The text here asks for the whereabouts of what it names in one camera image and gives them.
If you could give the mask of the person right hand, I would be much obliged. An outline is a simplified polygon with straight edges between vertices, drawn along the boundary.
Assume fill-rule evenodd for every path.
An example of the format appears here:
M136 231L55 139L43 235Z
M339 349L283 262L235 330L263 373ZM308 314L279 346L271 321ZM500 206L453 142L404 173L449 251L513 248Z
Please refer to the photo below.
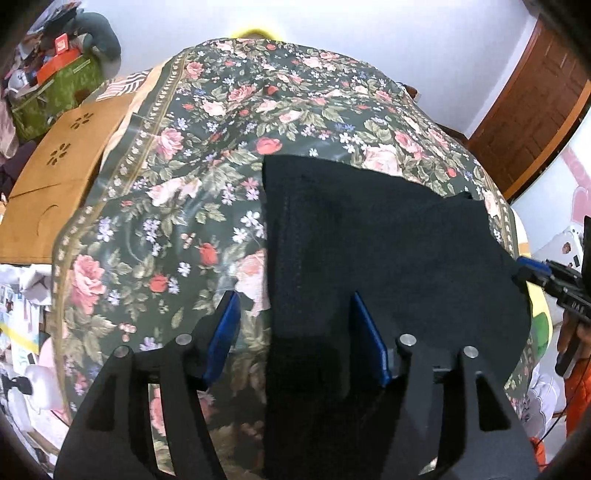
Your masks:
M557 350L559 353L564 353L571 342L577 337L580 340L580 355L581 359L587 359L591 353L591 330L590 326L584 322L580 322L576 316L568 311L563 312L562 326L557 342Z

